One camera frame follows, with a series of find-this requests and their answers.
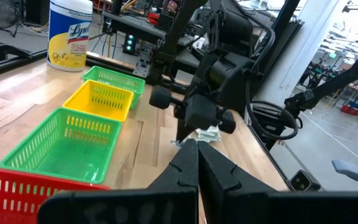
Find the yellow basket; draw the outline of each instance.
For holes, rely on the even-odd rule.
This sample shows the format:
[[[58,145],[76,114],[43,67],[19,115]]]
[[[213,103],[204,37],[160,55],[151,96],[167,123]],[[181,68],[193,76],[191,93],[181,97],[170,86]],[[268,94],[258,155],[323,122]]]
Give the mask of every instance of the yellow basket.
[[[131,91],[88,80],[63,107],[124,122],[133,97]]]

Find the lysol wipes container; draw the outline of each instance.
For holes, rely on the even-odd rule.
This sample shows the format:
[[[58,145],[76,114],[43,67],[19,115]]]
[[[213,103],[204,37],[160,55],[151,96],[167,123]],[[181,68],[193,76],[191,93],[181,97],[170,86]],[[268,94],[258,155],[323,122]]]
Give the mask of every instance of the lysol wipes container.
[[[89,0],[50,0],[48,64],[79,72],[85,68],[93,3]]]

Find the green basket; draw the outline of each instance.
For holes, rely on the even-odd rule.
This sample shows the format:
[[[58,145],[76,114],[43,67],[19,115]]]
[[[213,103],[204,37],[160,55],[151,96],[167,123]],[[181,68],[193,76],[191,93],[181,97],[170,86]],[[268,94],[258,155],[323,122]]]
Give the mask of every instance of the green basket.
[[[0,168],[92,184],[106,177],[121,123],[58,108],[0,163]]]
[[[131,109],[135,108],[139,97],[143,94],[145,85],[145,81],[140,78],[130,77],[128,75],[97,66],[93,66],[88,72],[86,72],[83,79],[84,82],[87,80],[94,80],[134,92]]]

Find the workbench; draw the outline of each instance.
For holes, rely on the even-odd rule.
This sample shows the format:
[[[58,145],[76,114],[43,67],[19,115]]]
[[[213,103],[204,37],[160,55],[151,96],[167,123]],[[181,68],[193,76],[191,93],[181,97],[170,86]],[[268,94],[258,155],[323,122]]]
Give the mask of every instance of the workbench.
[[[39,60],[0,75],[0,161],[80,87],[88,69],[63,72]],[[112,189],[146,188],[178,152],[179,148],[171,143],[177,129],[173,107],[160,110],[150,106],[151,91],[152,86],[146,85],[123,123],[103,185]],[[235,132],[221,133],[222,141],[211,145],[269,186],[288,190],[245,122],[233,114]]]

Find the wooden tabletop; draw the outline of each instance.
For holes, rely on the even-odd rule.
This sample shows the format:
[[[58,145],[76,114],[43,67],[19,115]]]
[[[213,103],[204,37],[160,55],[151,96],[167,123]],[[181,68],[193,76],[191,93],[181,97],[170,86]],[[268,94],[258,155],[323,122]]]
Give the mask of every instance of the wooden tabletop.
[[[63,72],[40,60],[0,75],[0,161],[43,119],[83,83],[82,72]],[[177,120],[173,107],[160,110],[149,105],[152,87],[146,85],[138,105],[122,126],[104,185],[112,189],[147,187],[168,165],[178,148]],[[221,133],[212,143],[234,163],[277,190],[285,182],[242,118],[233,134]]]

